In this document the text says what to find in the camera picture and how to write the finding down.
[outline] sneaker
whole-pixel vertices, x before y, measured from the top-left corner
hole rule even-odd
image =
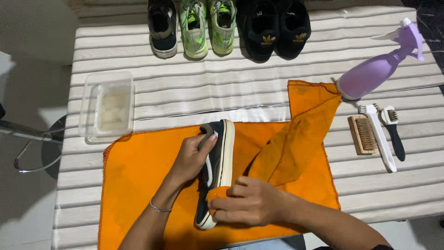
[[[238,2],[238,24],[248,54],[260,61],[270,58],[279,39],[279,18],[271,1]]]
[[[177,53],[178,21],[173,1],[148,1],[148,28],[158,56],[168,58]]]
[[[311,35],[310,18],[302,0],[287,0],[280,11],[281,36],[276,44],[279,55],[295,58]]]
[[[218,136],[216,145],[206,157],[206,163],[202,167],[199,183],[199,201],[196,212],[196,225],[204,230],[213,228],[216,221],[213,220],[206,195],[209,190],[219,186],[231,186],[233,171],[233,145],[234,123],[230,120],[214,121],[200,126],[200,131],[206,134],[198,146],[200,150],[211,135]]]
[[[234,48],[234,23],[238,9],[231,0],[211,1],[210,13],[213,26],[213,51],[230,54]]]
[[[208,53],[205,38],[206,7],[201,1],[181,3],[180,29],[182,31],[183,48],[187,56],[202,58]]]

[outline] adidas logo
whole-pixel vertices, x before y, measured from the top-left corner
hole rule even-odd
[[[268,37],[263,36],[262,38],[264,39],[264,43],[261,43],[262,45],[270,45],[276,39],[276,37],[270,38],[270,35]]]
[[[296,39],[295,40],[293,40],[293,42],[303,42],[304,40],[304,37],[306,37],[307,36],[307,33],[302,33],[301,35],[296,35]]]

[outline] purple spray bottle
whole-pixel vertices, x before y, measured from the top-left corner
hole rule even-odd
[[[391,39],[399,43],[401,48],[356,65],[336,81],[336,87],[344,98],[356,100],[372,92],[395,72],[398,64],[406,56],[413,56],[424,61],[422,36],[418,28],[409,18],[405,18],[400,23],[401,28],[381,38]],[[418,49],[417,54],[413,53],[414,49]]]

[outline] green sneaker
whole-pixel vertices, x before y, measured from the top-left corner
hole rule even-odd
[[[206,56],[208,45],[205,38],[205,5],[201,1],[190,3],[189,0],[182,0],[180,11],[180,29],[185,53],[191,58]]]
[[[210,13],[213,25],[213,50],[226,55],[234,48],[234,23],[238,9],[231,0],[211,0]]]

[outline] silver bracelet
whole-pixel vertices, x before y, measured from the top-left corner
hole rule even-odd
[[[150,206],[151,206],[154,210],[156,210],[157,212],[160,212],[160,213],[171,212],[171,208],[170,208],[170,209],[158,209],[157,207],[155,207],[155,206],[153,205],[153,203],[151,202],[151,201],[153,200],[153,198],[154,198],[154,197],[151,197],[151,199],[150,199]]]

